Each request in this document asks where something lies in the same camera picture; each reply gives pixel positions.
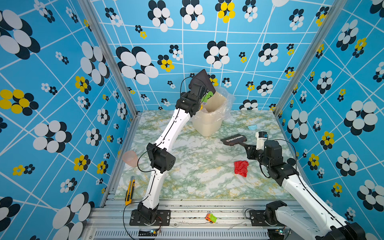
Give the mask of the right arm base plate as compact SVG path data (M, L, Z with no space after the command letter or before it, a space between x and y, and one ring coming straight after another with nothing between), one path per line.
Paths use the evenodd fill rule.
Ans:
M266 222L265 211L263 210L249 210L249 218L253 227L268 227Z

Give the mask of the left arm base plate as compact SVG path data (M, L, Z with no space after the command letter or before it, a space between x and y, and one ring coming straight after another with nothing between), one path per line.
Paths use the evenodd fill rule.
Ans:
M139 210L131 212L130 226L169 226L170 210L156 210L153 213L141 213Z

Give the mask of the black dustpan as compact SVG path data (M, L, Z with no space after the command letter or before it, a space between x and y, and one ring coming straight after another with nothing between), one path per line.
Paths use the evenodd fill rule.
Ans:
M208 92L212 92L213 94L216 93L216 89L211 83L210 77L207 74L205 69L202 69L199 73L197 73L194 77L192 77L192 80L189 84L189 89L192 89L193 84L198 84L200 86L205 86L206 90Z

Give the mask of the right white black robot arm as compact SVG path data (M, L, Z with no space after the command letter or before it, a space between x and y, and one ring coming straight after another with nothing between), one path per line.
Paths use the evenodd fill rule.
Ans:
M241 144L249 160L256 160L267 169L269 178L275 180L292 195L311 217L296 214L283 201L266 206L265 219L270 225L282 224L304 240L364 240L366 233L358 223L349 223L331 209L304 181L299 172L284 162L282 147L277 141L267 140L264 146Z

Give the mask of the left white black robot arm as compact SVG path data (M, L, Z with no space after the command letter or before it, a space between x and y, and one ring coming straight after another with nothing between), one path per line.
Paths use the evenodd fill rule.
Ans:
M139 202L137 208L139 216L147 224L152 224L157 218L165 177L176 162L176 157L171 154L173 144L185 124L201 109L201 101L206 91L207 87L203 84L191 84L190 91L181 94L163 133L155 143L147 145L151 177L144 199Z

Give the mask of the black pink hand brush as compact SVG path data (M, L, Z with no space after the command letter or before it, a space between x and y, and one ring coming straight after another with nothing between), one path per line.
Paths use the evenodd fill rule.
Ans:
M241 134L232 135L223 139L220 139L220 141L226 145L226 146L234 146L234 145L244 145L247 141L247 137Z

